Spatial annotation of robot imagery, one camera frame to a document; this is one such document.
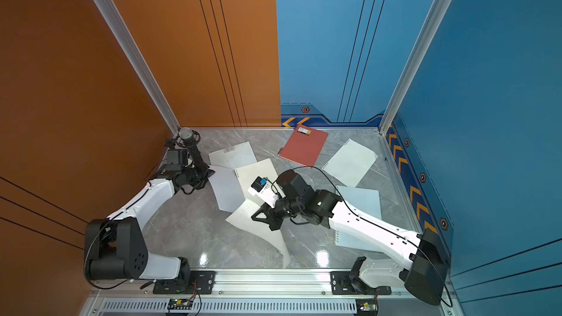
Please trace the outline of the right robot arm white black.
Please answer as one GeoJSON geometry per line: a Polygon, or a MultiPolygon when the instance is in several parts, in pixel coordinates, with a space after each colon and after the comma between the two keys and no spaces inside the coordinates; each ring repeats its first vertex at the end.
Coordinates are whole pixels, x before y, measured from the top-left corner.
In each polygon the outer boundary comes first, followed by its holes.
{"type": "Polygon", "coordinates": [[[267,224],[272,231],[280,229],[285,219],[300,216],[313,225],[344,232],[373,245],[389,257],[380,263],[359,257],[347,276],[336,279],[336,292],[375,296],[381,288],[404,287],[419,300],[435,306],[449,295],[445,283],[449,261],[432,230],[416,233],[390,225],[326,190],[285,197],[269,187],[260,192],[253,188],[248,191],[264,201],[252,219],[267,224]]]}

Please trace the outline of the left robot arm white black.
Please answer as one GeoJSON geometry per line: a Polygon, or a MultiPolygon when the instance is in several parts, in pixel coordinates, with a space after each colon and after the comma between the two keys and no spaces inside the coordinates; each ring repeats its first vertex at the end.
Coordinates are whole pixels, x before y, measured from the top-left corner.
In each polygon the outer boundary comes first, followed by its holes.
{"type": "Polygon", "coordinates": [[[147,181],[129,202],[104,219],[86,226],[83,275],[87,282],[123,279],[124,281],[190,282],[191,270],[184,257],[150,253],[143,228],[168,200],[188,185],[192,191],[206,186],[215,172],[208,165],[179,171],[162,171],[147,181]]]}

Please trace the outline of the red spiral notebook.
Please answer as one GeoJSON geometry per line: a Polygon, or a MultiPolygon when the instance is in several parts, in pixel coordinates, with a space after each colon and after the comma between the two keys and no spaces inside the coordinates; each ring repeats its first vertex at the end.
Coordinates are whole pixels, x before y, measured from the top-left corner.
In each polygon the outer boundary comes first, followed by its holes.
{"type": "Polygon", "coordinates": [[[328,133],[298,125],[278,156],[304,166],[314,166],[328,138],[328,133]]]}

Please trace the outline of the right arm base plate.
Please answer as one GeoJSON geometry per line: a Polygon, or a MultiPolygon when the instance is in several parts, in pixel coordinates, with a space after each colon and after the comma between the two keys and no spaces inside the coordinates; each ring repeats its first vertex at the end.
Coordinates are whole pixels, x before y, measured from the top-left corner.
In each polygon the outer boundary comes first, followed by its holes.
{"type": "Polygon", "coordinates": [[[373,288],[360,279],[351,279],[351,272],[330,272],[332,294],[337,296],[390,296],[392,289],[389,286],[373,288]]]}

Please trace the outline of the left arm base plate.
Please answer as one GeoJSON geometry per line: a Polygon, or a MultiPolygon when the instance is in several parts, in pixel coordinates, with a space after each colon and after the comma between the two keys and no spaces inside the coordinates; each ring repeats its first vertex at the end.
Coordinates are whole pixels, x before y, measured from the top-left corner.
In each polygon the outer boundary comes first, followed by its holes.
{"type": "Polygon", "coordinates": [[[183,279],[158,280],[153,288],[153,294],[193,294],[210,295],[215,284],[216,271],[191,271],[187,281],[183,279]]]}

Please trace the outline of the torn white page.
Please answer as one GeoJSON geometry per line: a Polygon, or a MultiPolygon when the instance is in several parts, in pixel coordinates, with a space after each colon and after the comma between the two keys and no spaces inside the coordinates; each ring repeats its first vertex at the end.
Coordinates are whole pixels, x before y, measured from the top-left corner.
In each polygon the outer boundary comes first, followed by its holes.
{"type": "Polygon", "coordinates": [[[348,139],[322,170],[345,186],[356,187],[377,159],[373,150],[348,139]]]}

